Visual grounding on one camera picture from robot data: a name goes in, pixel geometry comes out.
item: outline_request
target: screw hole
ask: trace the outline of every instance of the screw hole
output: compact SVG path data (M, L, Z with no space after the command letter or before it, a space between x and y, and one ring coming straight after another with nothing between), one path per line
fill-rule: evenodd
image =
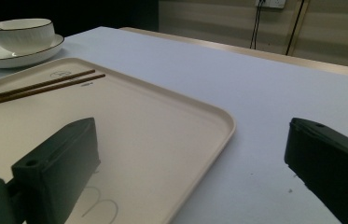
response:
M36 164L37 164L37 161L35 161L35 160L27 161L27 162L25 163L26 166L35 166Z

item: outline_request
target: dark background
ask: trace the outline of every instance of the dark background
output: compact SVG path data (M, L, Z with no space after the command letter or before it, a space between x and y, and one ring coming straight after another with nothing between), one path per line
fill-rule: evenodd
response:
M98 26L159 29L158 0L1 0L0 21L45 18L54 23L55 33L69 36Z

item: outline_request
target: white tray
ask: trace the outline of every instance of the white tray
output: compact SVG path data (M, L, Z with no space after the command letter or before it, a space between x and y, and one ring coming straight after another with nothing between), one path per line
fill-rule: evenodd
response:
M167 223L235 121L213 105L79 59L2 78L0 91L92 68L106 77L0 104L0 177L11 179L10 166L65 124L94 117L102 164L67 223Z

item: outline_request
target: saucer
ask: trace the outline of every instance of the saucer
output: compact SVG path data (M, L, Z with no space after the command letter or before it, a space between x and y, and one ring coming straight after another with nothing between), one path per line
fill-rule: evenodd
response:
M45 61L60 51L63 47L63 41L63 36L55 35L54 40L47 49L24 55L16 54L0 46L0 68L21 67Z

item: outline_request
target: wooden chopsticks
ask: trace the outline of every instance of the wooden chopsticks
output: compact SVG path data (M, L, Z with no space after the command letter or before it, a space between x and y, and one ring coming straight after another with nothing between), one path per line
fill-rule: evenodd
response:
M0 104L3 102L17 100L20 98L36 95L36 94L46 92L46 91L54 91L54 90L58 90L60 88L73 86L73 85L76 85L79 83L83 83L83 82L91 81L91 80L94 80L97 78L105 77L105 74L101 74L101 75L97 75L97 76L93 76L93 77L74 79L77 77L83 77L83 76L89 75L89 74L94 73L94 72L95 72L95 70L92 69L89 71L73 74L71 76L59 77L56 79L52 79L50 81L45 81L45 82L37 83L37 84L31 85L31 86L18 88L18 89L13 90L13 91L1 92L0 93Z

